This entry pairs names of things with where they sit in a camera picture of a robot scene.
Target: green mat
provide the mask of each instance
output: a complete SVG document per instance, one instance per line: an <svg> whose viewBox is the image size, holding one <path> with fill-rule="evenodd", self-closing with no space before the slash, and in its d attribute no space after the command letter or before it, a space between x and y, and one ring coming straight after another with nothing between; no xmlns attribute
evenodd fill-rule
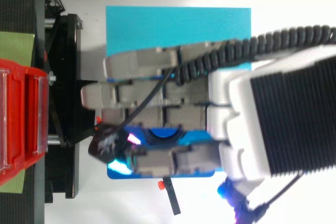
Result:
<svg viewBox="0 0 336 224"><path fill-rule="evenodd" d="M0 58L30 66L34 45L34 34L7 33L0 31ZM15 178L0 186L0 193L21 194L25 180L25 170Z"/></svg>

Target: clear plastic lid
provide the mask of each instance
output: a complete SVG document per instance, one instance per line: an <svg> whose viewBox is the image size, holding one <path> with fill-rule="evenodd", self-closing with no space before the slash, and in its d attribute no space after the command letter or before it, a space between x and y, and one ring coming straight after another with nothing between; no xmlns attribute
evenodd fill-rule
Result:
<svg viewBox="0 0 336 224"><path fill-rule="evenodd" d="M47 77L38 77L37 154L48 148L49 82Z"/></svg>
<svg viewBox="0 0 336 224"><path fill-rule="evenodd" d="M7 160L7 76L9 70L0 69L0 171L8 167Z"/></svg>

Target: pink light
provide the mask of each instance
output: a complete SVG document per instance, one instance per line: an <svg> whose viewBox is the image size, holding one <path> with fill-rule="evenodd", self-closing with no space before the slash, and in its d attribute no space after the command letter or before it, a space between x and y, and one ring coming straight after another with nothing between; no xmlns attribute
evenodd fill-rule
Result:
<svg viewBox="0 0 336 224"><path fill-rule="evenodd" d="M129 134L127 140L133 144L137 144L137 145L140 145L141 144L141 141L136 137L134 136L133 134Z"/></svg>

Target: coiled cable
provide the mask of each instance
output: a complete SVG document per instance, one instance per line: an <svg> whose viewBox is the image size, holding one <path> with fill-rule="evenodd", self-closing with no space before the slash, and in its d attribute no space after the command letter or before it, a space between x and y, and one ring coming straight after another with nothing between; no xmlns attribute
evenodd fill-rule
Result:
<svg viewBox="0 0 336 224"><path fill-rule="evenodd" d="M174 81L178 86L207 76L218 68L234 67L252 62L256 56L291 48L336 44L336 27L307 26L283 29L244 40L225 41L211 52L182 63L174 68Z"/></svg>

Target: black cable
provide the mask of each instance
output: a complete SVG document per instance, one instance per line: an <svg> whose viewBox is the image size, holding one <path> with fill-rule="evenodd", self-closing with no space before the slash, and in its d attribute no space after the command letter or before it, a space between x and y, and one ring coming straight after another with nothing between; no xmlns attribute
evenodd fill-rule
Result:
<svg viewBox="0 0 336 224"><path fill-rule="evenodd" d="M278 192L272 199L270 199L265 204L270 206L274 201L280 198L289 188L291 188L302 177L302 175L303 174L298 174L291 182L288 183L287 186L285 186L280 192Z"/></svg>
<svg viewBox="0 0 336 224"><path fill-rule="evenodd" d="M150 103L150 101L153 99L153 97L159 92L159 90L165 85L165 83L169 80L170 76L173 73L173 69L168 70L164 77L156 84L154 89L149 93L149 95L143 100L143 102L118 126L114 128L111 135L115 132L120 131L123 129L127 124L132 122L132 120ZM103 123L98 123L95 126L87 129L86 131L83 131L79 135L77 135L75 138L68 140L67 145L69 147L74 146L75 144L78 144L82 140L93 136L98 129L100 129L103 126Z"/></svg>
<svg viewBox="0 0 336 224"><path fill-rule="evenodd" d="M173 73L173 69L169 69L164 77L156 84L154 89L149 93L149 95L143 100L143 102L115 129L114 132L117 132L123 129L127 124L132 122L132 120L150 103L153 97L159 92L160 89L165 85L165 83L169 80L170 76Z"/></svg>
<svg viewBox="0 0 336 224"><path fill-rule="evenodd" d="M283 29L244 40L224 41L218 49L184 62L174 68L175 82L182 86L186 82L207 76L218 68L233 67L254 61L255 56L290 48L304 48L335 44L336 27L307 26Z"/></svg>
<svg viewBox="0 0 336 224"><path fill-rule="evenodd" d="M263 203L262 205L259 205L258 207L256 207L253 210L253 214L254 214L254 222L258 222L266 213L266 211L268 210L268 208L270 207L270 205L272 203L274 203L274 201L276 201L278 198L280 198L289 188L291 188L301 177L303 176L302 174L298 174L291 182L289 182L287 184L287 186L285 186L280 192L278 192L274 197L272 197L272 199L270 199L268 202Z"/></svg>

